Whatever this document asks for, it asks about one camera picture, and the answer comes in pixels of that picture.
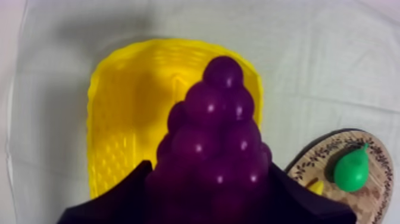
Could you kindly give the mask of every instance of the pear stem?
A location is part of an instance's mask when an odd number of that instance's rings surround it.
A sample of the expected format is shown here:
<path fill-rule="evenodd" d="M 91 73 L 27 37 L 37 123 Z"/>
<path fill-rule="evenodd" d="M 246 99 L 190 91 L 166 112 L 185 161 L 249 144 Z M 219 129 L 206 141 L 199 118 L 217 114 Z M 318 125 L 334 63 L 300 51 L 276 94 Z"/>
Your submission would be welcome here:
<path fill-rule="evenodd" d="M 370 145 L 368 143 L 365 143 L 365 145 L 362 147 L 362 150 L 365 152 L 369 146 Z"/>

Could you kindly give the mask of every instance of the white cloth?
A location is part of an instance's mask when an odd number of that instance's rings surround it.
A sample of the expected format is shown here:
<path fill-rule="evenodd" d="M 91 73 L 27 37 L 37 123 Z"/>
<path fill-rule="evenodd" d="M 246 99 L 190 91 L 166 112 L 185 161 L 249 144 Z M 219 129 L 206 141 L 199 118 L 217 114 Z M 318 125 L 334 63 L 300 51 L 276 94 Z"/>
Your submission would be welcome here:
<path fill-rule="evenodd" d="M 10 151 L 18 223 L 55 223 L 89 198 L 86 91 L 98 61 L 149 38 L 242 54 L 262 75 L 262 137 L 284 168 L 310 141 L 369 131 L 400 167 L 400 5 L 389 1 L 30 0 Z M 400 175 L 384 223 L 400 215 Z"/>

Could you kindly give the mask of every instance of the plastic grapes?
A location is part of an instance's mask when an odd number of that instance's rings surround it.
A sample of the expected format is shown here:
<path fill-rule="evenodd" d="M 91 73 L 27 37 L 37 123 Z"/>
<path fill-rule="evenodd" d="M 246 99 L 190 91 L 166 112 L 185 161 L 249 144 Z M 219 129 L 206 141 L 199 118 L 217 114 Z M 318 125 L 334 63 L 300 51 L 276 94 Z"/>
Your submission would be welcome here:
<path fill-rule="evenodd" d="M 258 223 L 272 154 L 253 115 L 240 65 L 211 60 L 170 111 L 145 182 L 148 224 Z"/>

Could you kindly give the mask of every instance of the plastic basket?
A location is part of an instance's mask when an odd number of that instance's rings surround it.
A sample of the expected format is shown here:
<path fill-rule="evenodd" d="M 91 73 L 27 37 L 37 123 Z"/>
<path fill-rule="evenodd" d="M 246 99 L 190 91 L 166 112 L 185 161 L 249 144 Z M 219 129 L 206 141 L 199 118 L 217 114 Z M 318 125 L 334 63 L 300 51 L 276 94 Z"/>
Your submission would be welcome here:
<path fill-rule="evenodd" d="M 253 66 L 223 47 L 184 39 L 153 39 L 114 51 L 92 75 L 87 105 L 89 188 L 98 197 L 125 178 L 142 160 L 156 163 L 167 133 L 168 112 L 201 80 L 210 60 L 234 58 L 255 101 L 260 125 L 262 87 Z"/>

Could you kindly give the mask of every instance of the wooden plate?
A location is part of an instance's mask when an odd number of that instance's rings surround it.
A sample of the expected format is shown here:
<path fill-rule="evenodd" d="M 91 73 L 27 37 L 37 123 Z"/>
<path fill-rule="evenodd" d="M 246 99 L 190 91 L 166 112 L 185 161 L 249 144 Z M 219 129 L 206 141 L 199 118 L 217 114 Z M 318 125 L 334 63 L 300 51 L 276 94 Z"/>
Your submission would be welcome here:
<path fill-rule="evenodd" d="M 370 175 L 356 192 L 341 191 L 333 183 L 333 168 L 343 155 L 369 143 Z M 388 208 L 393 189 L 393 165 L 385 146 L 375 136 L 356 129 L 344 129 L 318 138 L 287 167 L 288 175 L 307 187 L 324 181 L 323 197 L 348 204 L 357 215 L 357 224 L 379 224 Z"/>

